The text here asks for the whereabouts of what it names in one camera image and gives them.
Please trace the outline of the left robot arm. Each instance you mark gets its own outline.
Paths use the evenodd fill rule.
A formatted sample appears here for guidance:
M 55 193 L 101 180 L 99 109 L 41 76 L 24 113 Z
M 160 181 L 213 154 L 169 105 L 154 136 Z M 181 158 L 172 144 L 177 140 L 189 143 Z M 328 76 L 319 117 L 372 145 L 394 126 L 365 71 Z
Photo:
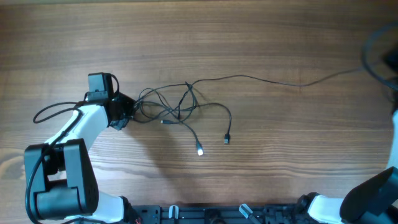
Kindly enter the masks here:
M 98 190 L 88 151 L 108 127 L 124 128 L 135 101 L 119 91 L 115 75 L 91 73 L 83 100 L 69 102 L 65 126 L 24 152 L 25 210 L 32 223 L 141 223 L 128 199 Z

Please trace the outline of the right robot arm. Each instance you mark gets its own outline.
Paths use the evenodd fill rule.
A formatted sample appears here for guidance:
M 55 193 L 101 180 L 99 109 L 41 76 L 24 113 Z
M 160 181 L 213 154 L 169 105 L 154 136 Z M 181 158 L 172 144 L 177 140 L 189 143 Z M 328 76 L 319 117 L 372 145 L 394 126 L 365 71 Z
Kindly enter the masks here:
M 292 216 L 317 223 L 397 223 L 397 87 L 392 89 L 393 138 L 386 169 L 353 188 L 345 198 L 303 195 Z

